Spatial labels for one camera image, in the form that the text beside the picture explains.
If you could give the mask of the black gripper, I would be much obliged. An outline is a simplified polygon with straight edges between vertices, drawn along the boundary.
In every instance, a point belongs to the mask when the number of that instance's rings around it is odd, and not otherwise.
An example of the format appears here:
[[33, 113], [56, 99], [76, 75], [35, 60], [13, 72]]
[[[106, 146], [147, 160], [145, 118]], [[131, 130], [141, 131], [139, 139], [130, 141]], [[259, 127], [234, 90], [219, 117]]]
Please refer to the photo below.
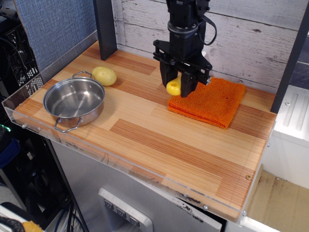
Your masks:
[[[206, 23], [193, 23], [190, 27], [180, 28], [172, 23], [168, 23], [169, 41], [155, 40], [154, 58], [160, 61], [164, 54], [172, 55], [182, 60], [188, 59], [200, 53], [205, 45], [204, 38]], [[178, 76], [178, 70], [174, 65], [160, 61], [160, 73], [163, 85], [174, 80]], [[181, 75], [181, 97], [186, 98], [195, 91], [198, 78], [189, 73], [183, 72]]]

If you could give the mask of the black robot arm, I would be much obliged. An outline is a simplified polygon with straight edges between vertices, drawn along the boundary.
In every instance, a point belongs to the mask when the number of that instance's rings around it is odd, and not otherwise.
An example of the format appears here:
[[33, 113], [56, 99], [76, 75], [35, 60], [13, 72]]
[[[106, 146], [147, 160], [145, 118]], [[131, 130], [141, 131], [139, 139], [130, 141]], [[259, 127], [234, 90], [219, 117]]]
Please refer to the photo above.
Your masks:
[[210, 82], [212, 65], [202, 55], [205, 46], [206, 25], [216, 25], [205, 16], [209, 8], [207, 0], [168, 0], [169, 41], [155, 40], [154, 59], [160, 62], [162, 83], [181, 76], [181, 97], [195, 91], [198, 83]]

